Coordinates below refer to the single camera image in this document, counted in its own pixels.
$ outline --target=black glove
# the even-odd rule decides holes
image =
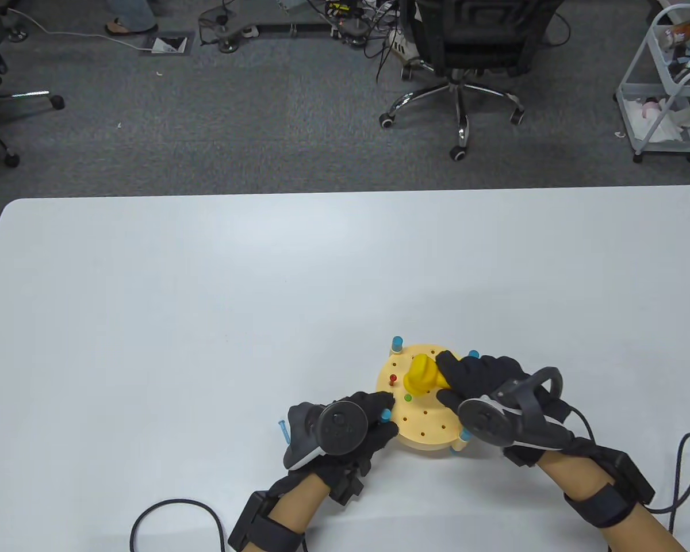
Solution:
[[[358,481],[357,476],[365,476],[371,469],[371,458],[374,453],[383,449],[393,437],[398,435],[398,426],[395,423],[380,421],[381,413],[387,409],[391,410],[396,400],[393,394],[387,392],[370,394],[358,392],[342,400],[359,405],[368,418],[369,431],[360,446],[341,457],[324,455],[314,458],[304,467],[290,471],[285,478],[274,483],[274,486],[269,489],[269,496],[284,495],[312,473],[332,489],[329,496],[340,504],[345,504],[350,496],[360,494],[363,484]]]
[[[516,360],[507,356],[467,356],[459,361],[451,352],[443,351],[435,360],[437,368],[452,388],[438,391],[437,400],[455,413],[458,413],[460,404],[466,399],[491,394],[508,380],[521,381],[529,377]],[[537,389],[535,395],[546,416],[563,423],[570,415],[569,405],[550,397],[550,392],[544,387]],[[504,454],[514,462],[528,466],[534,466],[544,453],[544,450],[529,447],[504,449]]]

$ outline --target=paper on floor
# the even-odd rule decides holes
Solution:
[[[644,140],[654,124],[659,112],[656,110],[642,110],[639,100],[624,100],[624,107],[628,113],[628,120],[637,140]],[[666,99],[660,100],[660,108],[665,108]],[[683,129],[690,127],[690,108],[679,111],[669,111],[657,127],[650,142],[665,142],[668,140],[682,141]]]

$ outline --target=white cart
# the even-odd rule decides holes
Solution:
[[[614,99],[618,102],[621,109],[624,126],[626,126],[626,136],[628,136],[631,147],[634,149],[634,163],[641,163],[645,152],[687,153],[687,161],[690,162],[690,127],[682,132],[682,141],[650,142],[654,131],[656,131],[662,119],[665,118],[670,110],[682,110],[690,107],[690,103],[687,100],[690,98],[690,74],[685,76],[679,83],[673,81],[668,69],[669,60],[665,57],[665,53],[663,53],[660,47],[660,36],[670,27],[669,25],[660,25],[660,19],[670,13],[674,15],[674,12],[678,10],[684,10],[685,16],[690,17],[690,3],[678,3],[678,5],[670,6],[658,13],[644,40],[642,40],[642,45],[637,50],[634,61],[631,62],[626,75],[624,75],[621,84],[616,89],[616,94],[614,94]],[[645,48],[649,48],[649,52],[652,55],[657,73],[660,76],[659,83],[641,84],[628,81],[637,63],[639,63],[639,58],[642,57]],[[631,127],[624,100],[645,99],[647,97],[668,97],[668,101],[649,129],[647,136],[643,140],[639,140],[634,136],[634,129]]]

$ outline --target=caster wheel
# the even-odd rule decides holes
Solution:
[[[378,122],[381,124],[381,128],[390,128],[393,124],[393,117],[389,113],[384,113],[384,115],[378,118]]]
[[[467,152],[467,148],[462,148],[460,147],[460,145],[456,145],[454,148],[450,150],[450,159],[452,159],[453,161],[459,161],[465,157],[465,154]]]
[[[8,29],[8,40],[12,43],[24,42],[28,38],[28,31],[20,23]]]
[[[62,98],[60,95],[53,95],[48,100],[49,102],[51,102],[51,107],[53,107],[56,111],[61,111],[66,107],[66,103],[64,103],[64,98]]]
[[[234,53],[237,52],[237,42],[234,42],[233,40],[221,40],[217,44],[217,49],[221,53]]]
[[[511,124],[514,126],[519,126],[519,124],[522,123],[524,120],[524,112],[521,111],[519,108],[516,108],[513,110],[513,113],[511,113]]]
[[[21,164],[21,156],[17,155],[17,153],[6,153],[3,162],[10,168],[16,168]]]

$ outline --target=chair base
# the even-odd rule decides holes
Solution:
[[[51,102],[51,107],[53,107],[55,110],[64,109],[64,98],[62,98],[61,95],[51,95],[51,92],[48,90],[41,90],[40,92],[23,92],[19,94],[0,94],[0,102],[10,102],[13,100],[35,97],[48,97],[49,101]],[[6,144],[5,140],[3,140],[1,136],[0,147],[5,150],[5,158],[3,161],[7,166],[10,168],[16,168],[21,164],[21,157],[10,149],[8,144]]]
[[[432,73],[435,72],[434,68],[429,66],[423,60],[411,60],[402,68],[401,78],[403,81],[411,80],[411,74],[414,68],[426,69]],[[455,110],[458,115],[458,145],[450,150],[450,158],[453,161],[463,159],[468,150],[470,121],[468,119],[468,114],[465,110],[465,103],[463,100],[464,90],[474,90],[476,92],[481,92],[481,94],[497,95],[500,98],[505,98],[513,102],[515,108],[511,114],[511,124],[519,125],[522,123],[524,120],[524,106],[515,94],[511,94],[511,92],[507,92],[505,90],[494,89],[494,87],[469,82],[466,79],[467,74],[468,71],[466,70],[453,69],[450,76],[440,82],[440,84],[426,87],[426,89],[408,92],[407,94],[402,95],[402,97],[398,98],[398,100],[392,103],[390,109],[386,113],[379,117],[379,123],[383,128],[389,128],[393,125],[397,111],[403,108],[405,105],[416,102],[418,99],[429,97],[429,95],[437,94],[438,92],[449,92],[455,97]]]

